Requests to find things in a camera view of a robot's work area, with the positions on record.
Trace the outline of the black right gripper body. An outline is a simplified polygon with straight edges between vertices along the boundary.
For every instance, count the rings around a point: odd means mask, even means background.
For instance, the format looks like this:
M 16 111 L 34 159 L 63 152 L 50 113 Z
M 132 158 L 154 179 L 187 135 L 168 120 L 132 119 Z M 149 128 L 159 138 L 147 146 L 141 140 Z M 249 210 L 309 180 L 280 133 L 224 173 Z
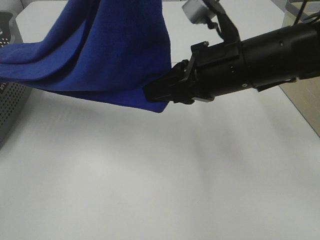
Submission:
M 162 77 L 143 87 L 150 102 L 192 104 L 244 89 L 244 58 L 240 41 L 191 46 L 190 60 L 182 60 Z

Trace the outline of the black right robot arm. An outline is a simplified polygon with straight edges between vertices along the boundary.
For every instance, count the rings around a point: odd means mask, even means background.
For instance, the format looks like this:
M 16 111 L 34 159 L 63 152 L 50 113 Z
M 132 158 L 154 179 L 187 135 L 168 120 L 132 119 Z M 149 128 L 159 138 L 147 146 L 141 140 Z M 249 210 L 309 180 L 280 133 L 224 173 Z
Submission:
M 191 52 L 190 60 L 143 88 L 148 101 L 190 105 L 318 77 L 320 24 L 298 23 L 233 43 L 201 42 Z

